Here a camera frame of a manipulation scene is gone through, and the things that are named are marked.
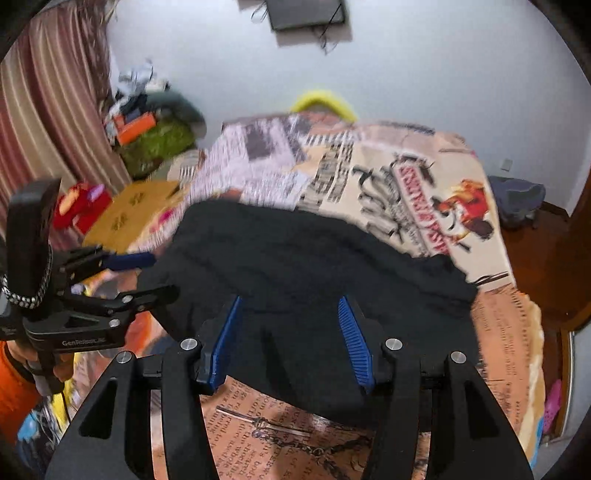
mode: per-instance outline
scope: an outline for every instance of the metal screw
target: metal screw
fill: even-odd
[[[466,361],[466,355],[464,355],[462,352],[453,352],[452,360],[457,364],[462,364]]]
[[[131,352],[127,350],[125,352],[120,352],[115,357],[120,364],[126,364],[131,360]]]
[[[390,350],[400,350],[402,348],[402,342],[397,338],[389,338],[386,340],[386,347]]]
[[[194,338],[185,338],[185,340],[181,342],[181,348],[183,350],[193,350],[196,346],[197,340]]]

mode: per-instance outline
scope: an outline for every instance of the black cloth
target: black cloth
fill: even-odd
[[[244,298],[229,375],[260,392],[342,423],[372,427],[380,398],[365,398],[339,329],[352,295],[385,334],[424,354],[435,371],[452,351],[478,361],[470,318],[476,287],[449,257],[411,258],[345,221],[210,200],[191,206],[138,288],[176,284],[177,340],[194,336],[231,294]]]

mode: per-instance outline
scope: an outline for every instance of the curtain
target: curtain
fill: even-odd
[[[117,193],[130,182],[108,143],[109,107],[105,0],[70,0],[31,20],[0,64],[0,233],[8,202],[34,179],[61,177]],[[80,241],[52,232],[55,248]]]

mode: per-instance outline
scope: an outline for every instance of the bed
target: bed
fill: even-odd
[[[515,286],[491,189],[463,138],[421,125],[352,125],[305,112],[228,122],[205,160],[198,157],[173,163],[168,179],[181,182],[181,195],[155,213],[131,251],[166,248],[189,205],[223,196],[341,218],[411,255],[451,256],[479,286],[472,307],[479,371],[535,462],[544,413],[540,310]],[[88,286],[109,297],[136,283],[135,272],[105,272]],[[138,356],[171,342],[149,313],[138,315],[126,340],[125,348]],[[77,354],[66,390],[71,413],[115,354]],[[54,406],[63,429],[59,402]],[[213,397],[203,397],[202,406],[221,478],[361,477],[373,432],[300,411],[232,378]],[[164,479],[159,408],[155,393],[154,469]],[[425,476],[429,440],[421,434],[415,479]]]

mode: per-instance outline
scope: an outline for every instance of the orange box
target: orange box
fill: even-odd
[[[156,118],[151,112],[147,112],[135,120],[124,125],[117,133],[119,145],[127,145],[138,138],[142,133],[147,132],[156,126]]]

